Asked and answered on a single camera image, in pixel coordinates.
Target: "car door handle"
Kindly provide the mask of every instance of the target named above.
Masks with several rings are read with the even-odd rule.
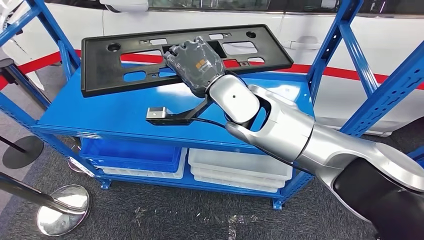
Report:
[[[298,41],[284,41],[282,46],[286,49],[306,49],[306,50],[318,50],[321,47],[322,42],[306,43]]]

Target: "car window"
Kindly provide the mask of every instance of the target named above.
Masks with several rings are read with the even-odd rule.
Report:
[[[274,0],[148,0],[148,5],[162,9],[267,11],[271,1]]]
[[[365,0],[360,13],[424,15],[424,0]]]
[[[287,0],[286,12],[336,13],[342,0]],[[362,14],[424,15],[424,0],[364,0]]]
[[[100,0],[44,0],[48,4],[62,4],[87,9],[105,10],[105,5],[100,3]]]
[[[340,0],[287,0],[286,12],[335,13]]]

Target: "robotic arm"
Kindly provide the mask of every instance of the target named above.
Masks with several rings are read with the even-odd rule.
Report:
[[[172,68],[200,98],[227,116],[226,130],[276,159],[296,161],[315,175],[357,217],[371,222],[384,240],[424,237],[424,169],[382,143],[352,137],[315,122],[293,101],[226,72],[202,38],[165,54]],[[251,131],[260,108],[266,119]]]

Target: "shelf surface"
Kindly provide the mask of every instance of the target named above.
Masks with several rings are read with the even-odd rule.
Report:
[[[264,72],[241,77],[247,84],[267,88],[295,101],[301,111],[314,115],[304,75]],[[212,124],[193,122],[189,126],[154,126],[145,120],[149,107],[165,106],[173,113],[180,113],[194,108],[201,101],[183,83],[84,98],[80,69],[77,69],[34,128],[43,133],[84,138],[261,154],[255,147]],[[200,117],[226,122],[223,111],[215,104]]]

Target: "white storage bin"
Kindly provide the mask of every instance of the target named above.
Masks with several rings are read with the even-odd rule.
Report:
[[[257,176],[242,175],[227,171],[217,171],[201,167],[191,167],[191,174],[212,179],[221,179],[224,181],[237,182],[239,184],[254,184],[273,189],[279,189],[285,186],[286,181],[272,178],[262,178]]]
[[[286,181],[292,178],[293,171],[291,166],[267,155],[195,148],[188,152],[188,163],[192,174],[198,178],[202,176],[273,189],[284,187]]]
[[[181,156],[179,157],[178,170],[174,173],[163,171],[148,171],[131,168],[109,167],[109,166],[95,166],[102,169],[105,174],[113,175],[127,175],[137,177],[152,177],[152,178],[165,178],[165,179],[182,179],[184,173],[184,166],[186,164],[187,148],[181,149]]]
[[[278,188],[272,188],[267,186],[261,186],[261,185],[255,185],[255,184],[249,184],[249,183],[242,183],[242,182],[235,182],[235,181],[225,181],[222,179],[215,179],[205,176],[194,176],[194,180],[199,182],[205,182],[210,184],[219,184],[219,185],[226,185],[230,187],[237,187],[237,188],[243,188],[243,189],[251,189],[251,190],[258,190],[268,193],[276,193],[278,191]]]

